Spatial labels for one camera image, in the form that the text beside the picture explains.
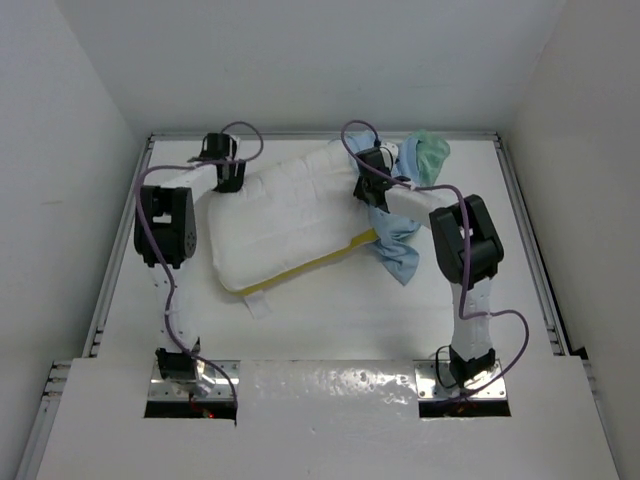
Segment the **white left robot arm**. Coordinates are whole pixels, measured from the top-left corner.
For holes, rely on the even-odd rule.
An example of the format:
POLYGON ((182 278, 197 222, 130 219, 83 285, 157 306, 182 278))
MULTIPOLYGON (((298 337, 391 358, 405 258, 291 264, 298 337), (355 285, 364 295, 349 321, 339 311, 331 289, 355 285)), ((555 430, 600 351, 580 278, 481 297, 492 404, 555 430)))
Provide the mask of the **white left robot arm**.
POLYGON ((185 386, 202 381, 206 368, 222 369, 200 353, 200 336, 181 312, 187 276, 198 246, 195 204, 206 194, 233 193, 244 181, 240 139, 224 130, 208 133, 199 154, 184 165, 143 170, 134 184, 134 248, 152 274, 162 326, 155 356, 161 378, 185 386))

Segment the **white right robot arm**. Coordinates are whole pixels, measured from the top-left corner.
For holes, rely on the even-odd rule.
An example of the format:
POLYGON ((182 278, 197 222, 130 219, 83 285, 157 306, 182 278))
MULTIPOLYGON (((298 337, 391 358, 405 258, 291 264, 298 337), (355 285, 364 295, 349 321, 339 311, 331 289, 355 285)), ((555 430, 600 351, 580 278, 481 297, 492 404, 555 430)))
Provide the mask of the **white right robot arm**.
POLYGON ((463 197, 448 205, 444 188, 419 187, 406 177, 391 176, 394 159, 388 147, 374 146, 355 155, 359 178, 354 196, 389 214, 428 228, 436 261, 449 281, 454 301, 449 372, 463 389, 490 370, 496 352, 489 331, 491 281, 504 258, 504 249, 481 197, 463 197))

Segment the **white pillow with yellow band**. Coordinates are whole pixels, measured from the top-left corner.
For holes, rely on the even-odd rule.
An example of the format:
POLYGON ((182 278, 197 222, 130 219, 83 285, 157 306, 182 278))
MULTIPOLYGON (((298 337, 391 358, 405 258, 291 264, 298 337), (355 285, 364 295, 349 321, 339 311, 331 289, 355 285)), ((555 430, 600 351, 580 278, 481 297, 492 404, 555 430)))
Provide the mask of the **white pillow with yellow band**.
POLYGON ((249 174, 207 209, 212 263, 221 286, 255 319, 271 312, 266 289, 377 239, 367 206, 353 195, 357 169, 328 144, 249 174))

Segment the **blue and green pillowcase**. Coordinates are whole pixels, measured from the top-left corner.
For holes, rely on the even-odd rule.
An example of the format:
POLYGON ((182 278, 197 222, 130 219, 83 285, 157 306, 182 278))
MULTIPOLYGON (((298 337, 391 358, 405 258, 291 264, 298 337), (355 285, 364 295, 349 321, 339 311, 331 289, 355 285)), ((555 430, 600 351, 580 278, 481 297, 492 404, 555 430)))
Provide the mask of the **blue and green pillowcase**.
POLYGON ((353 196, 366 206, 370 225, 377 235, 371 249, 391 276, 406 285, 420 263, 420 254, 409 245, 409 240, 421 227, 428 227, 429 215, 444 205, 443 197, 431 188, 451 154, 451 147, 442 136, 427 130, 417 130, 391 146, 399 154, 392 167, 392 175, 397 179, 382 193, 383 203, 376 206, 373 195, 364 193, 362 178, 356 180, 353 196), (406 180, 398 178, 403 174, 408 176, 406 180))

